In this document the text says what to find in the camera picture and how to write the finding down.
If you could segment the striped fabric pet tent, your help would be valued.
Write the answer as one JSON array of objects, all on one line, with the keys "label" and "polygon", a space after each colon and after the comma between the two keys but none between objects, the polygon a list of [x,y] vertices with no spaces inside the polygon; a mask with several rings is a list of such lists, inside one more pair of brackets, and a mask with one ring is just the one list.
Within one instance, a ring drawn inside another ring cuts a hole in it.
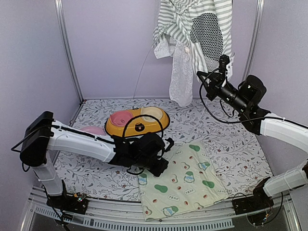
[{"label": "striped fabric pet tent", "polygon": [[157,59],[172,57],[169,97],[180,107],[193,99],[193,77],[210,73],[227,55],[232,62],[231,0],[162,0],[153,32]]}]

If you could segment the avocado print cushion mat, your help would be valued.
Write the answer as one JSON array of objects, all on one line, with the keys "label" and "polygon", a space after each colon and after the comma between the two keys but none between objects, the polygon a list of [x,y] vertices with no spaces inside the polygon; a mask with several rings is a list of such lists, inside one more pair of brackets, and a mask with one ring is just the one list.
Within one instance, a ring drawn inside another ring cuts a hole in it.
[{"label": "avocado print cushion mat", "polygon": [[159,177],[149,171],[138,176],[146,221],[193,212],[228,198],[202,142],[172,148],[165,157],[169,164]]}]

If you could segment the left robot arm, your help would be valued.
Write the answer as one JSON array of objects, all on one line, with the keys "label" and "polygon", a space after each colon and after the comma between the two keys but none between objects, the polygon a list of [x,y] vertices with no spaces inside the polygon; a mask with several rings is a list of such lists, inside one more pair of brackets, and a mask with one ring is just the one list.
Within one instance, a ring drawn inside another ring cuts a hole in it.
[{"label": "left robot arm", "polygon": [[71,197],[64,192],[65,185],[51,163],[49,151],[63,151],[123,167],[138,167],[160,176],[168,166],[163,158],[166,143],[156,133],[146,133],[139,138],[98,136],[74,129],[53,118],[53,113],[43,112],[25,131],[18,144],[20,160],[35,172],[47,194],[61,208],[71,205]]}]

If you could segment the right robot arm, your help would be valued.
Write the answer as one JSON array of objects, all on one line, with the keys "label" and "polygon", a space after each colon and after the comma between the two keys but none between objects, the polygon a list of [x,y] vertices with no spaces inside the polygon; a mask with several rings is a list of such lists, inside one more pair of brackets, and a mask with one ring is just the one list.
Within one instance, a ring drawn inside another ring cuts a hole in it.
[{"label": "right robot arm", "polygon": [[223,120],[212,112],[209,114],[218,122],[242,126],[258,137],[270,165],[277,167],[274,161],[287,154],[280,164],[282,170],[274,176],[262,180],[249,198],[249,206],[259,210],[267,203],[268,197],[293,191],[308,184],[308,127],[283,116],[262,109],[258,104],[267,89],[263,82],[254,75],[249,75],[239,87],[227,82],[226,74],[213,71],[211,73],[197,72],[201,81],[199,97],[204,103],[203,90],[206,98],[219,98],[238,114],[236,120]]}]

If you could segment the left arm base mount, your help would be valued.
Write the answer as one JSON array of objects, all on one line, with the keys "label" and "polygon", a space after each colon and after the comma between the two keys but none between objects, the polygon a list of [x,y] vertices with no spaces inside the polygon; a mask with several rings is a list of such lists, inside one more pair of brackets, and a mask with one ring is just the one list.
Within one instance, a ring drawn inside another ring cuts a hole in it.
[{"label": "left arm base mount", "polygon": [[64,181],[62,181],[63,191],[60,195],[53,196],[47,194],[47,205],[57,208],[61,211],[73,212],[78,214],[86,214],[89,200],[82,193],[70,195],[67,193]]}]

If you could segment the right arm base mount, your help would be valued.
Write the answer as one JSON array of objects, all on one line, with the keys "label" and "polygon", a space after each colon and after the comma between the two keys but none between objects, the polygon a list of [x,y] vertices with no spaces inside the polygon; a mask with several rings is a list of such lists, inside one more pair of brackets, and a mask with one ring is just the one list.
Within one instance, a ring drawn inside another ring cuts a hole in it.
[{"label": "right arm base mount", "polygon": [[248,221],[254,226],[262,226],[266,223],[274,205],[273,199],[268,197],[263,190],[265,183],[269,179],[269,177],[263,179],[253,189],[253,194],[251,196],[246,196],[243,193],[237,193],[232,199],[232,205],[236,215],[269,208],[269,212],[263,212],[260,215],[251,215],[248,218]]}]

